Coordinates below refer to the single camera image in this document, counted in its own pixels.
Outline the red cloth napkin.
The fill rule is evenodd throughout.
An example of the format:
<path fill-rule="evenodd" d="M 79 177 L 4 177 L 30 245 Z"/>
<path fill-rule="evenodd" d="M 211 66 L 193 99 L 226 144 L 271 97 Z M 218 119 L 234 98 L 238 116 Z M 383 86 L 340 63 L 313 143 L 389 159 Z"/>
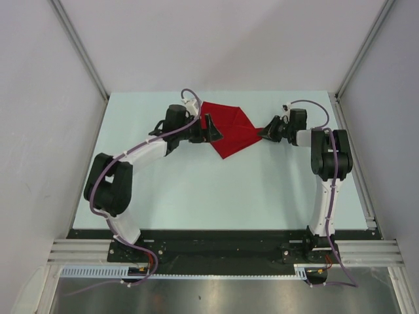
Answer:
<path fill-rule="evenodd" d="M 259 142 L 262 137 L 246 113 L 240 107 L 203 102 L 202 116 L 210 114 L 215 127 L 223 138 L 211 145 L 222 159 L 226 159 L 241 150 Z"/>

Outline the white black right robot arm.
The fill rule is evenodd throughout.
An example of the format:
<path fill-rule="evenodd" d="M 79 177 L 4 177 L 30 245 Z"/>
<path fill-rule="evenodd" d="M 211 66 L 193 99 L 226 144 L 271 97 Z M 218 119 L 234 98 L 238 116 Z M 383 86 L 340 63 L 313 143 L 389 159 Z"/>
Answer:
<path fill-rule="evenodd" d="M 275 143 L 286 139 L 296 147 L 310 149 L 310 166 L 316 177 L 314 211 L 302 241 L 302 255 L 309 262 L 318 262 L 336 249 L 335 210 L 343 181 L 352 171 L 353 158 L 346 130 L 307 128 L 307 111 L 289 109 L 274 116 L 258 132 L 258 136 Z"/>

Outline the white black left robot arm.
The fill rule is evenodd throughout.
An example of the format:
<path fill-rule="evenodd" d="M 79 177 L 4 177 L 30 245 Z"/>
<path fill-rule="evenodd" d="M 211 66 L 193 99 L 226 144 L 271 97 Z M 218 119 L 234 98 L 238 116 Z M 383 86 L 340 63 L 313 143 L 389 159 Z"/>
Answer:
<path fill-rule="evenodd" d="M 186 105 L 170 105 L 144 142 L 118 156 L 95 156 L 83 196 L 91 212 L 103 217 L 114 237 L 124 243 L 121 252 L 128 260 L 138 261 L 145 253 L 144 244 L 138 241 L 141 230 L 129 210 L 134 175 L 168 156 L 181 141 L 212 143 L 222 138 L 211 115 L 201 115 L 199 104 L 192 100 Z"/>

